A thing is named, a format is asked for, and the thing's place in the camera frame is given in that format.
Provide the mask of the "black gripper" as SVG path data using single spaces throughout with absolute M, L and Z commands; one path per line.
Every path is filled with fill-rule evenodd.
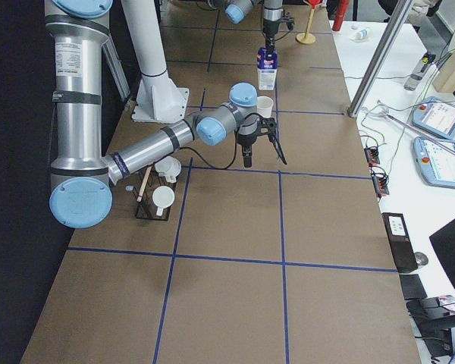
M 241 126 L 237 132 L 237 143 L 242 146 L 243 166 L 245 168 L 251 168 L 253 165 L 253 149 L 251 145 L 256 142 L 257 138 L 257 123 Z
M 275 52 L 275 36 L 279 30 L 279 23 L 279 19 L 262 19 L 262 33 L 265 37 L 267 55 L 273 55 Z

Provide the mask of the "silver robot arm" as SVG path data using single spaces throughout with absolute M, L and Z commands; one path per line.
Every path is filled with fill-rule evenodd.
M 188 90 L 168 75 L 155 4 L 124 1 L 122 8 L 142 80 L 136 110 L 162 123 L 153 135 L 102 154 L 102 52 L 110 46 L 110 1 L 47 1 L 45 27 L 55 41 L 58 157 L 51 165 L 49 207 L 70 228 L 89 228 L 110 212 L 110 187 L 182 147 L 202 140 L 214 146 L 247 125 L 256 110 L 256 88 L 231 87 L 216 109 L 187 114 Z

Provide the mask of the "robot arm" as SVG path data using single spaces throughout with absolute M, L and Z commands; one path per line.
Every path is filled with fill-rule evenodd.
M 223 10 L 233 24 L 241 22 L 260 3 L 255 0 L 207 0 L 207 5 L 216 10 Z M 275 51 L 275 36 L 278 33 L 284 15 L 282 1 L 264 1 L 262 6 L 262 35 L 265 38 L 267 55 Z

